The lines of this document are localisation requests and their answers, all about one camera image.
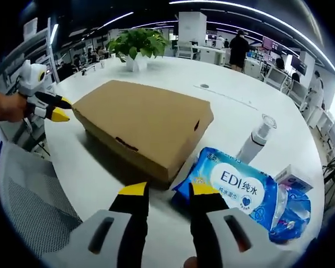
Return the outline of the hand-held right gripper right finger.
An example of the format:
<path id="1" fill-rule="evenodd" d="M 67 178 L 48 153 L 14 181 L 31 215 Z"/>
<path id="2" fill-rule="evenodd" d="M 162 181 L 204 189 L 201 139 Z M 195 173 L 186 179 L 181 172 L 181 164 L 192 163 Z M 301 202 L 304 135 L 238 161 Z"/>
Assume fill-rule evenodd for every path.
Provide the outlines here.
<path id="1" fill-rule="evenodd" d="M 291 267 L 293 252 L 269 240 L 268 231 L 237 208 L 229 208 L 219 191 L 190 183 L 190 232 L 198 267 Z"/>

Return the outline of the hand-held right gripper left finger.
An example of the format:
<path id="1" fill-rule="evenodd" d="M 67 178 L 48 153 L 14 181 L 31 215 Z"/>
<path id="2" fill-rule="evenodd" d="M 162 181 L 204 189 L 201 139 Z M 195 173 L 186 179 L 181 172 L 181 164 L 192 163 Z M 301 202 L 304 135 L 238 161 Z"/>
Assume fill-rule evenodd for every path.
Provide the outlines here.
<path id="1" fill-rule="evenodd" d="M 148 213 L 148 183 L 126 186 L 109 209 L 94 213 L 42 261 L 46 267 L 141 267 Z"/>

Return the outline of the person's right hand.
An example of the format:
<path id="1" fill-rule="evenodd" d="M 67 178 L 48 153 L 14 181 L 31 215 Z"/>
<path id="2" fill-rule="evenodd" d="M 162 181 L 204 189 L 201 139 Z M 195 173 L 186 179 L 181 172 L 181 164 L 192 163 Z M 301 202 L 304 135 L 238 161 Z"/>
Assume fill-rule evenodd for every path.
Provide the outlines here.
<path id="1" fill-rule="evenodd" d="M 196 256 L 189 257 L 183 264 L 183 268 L 197 268 L 198 259 Z"/>

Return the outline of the person's left hand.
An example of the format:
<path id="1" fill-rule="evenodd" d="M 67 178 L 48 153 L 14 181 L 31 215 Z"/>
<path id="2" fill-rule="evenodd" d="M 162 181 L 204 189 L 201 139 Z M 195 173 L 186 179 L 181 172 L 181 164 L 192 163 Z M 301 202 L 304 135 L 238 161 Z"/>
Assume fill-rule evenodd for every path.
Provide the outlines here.
<path id="1" fill-rule="evenodd" d="M 0 121 L 18 122 L 25 117 L 27 100 L 22 95 L 0 92 Z"/>

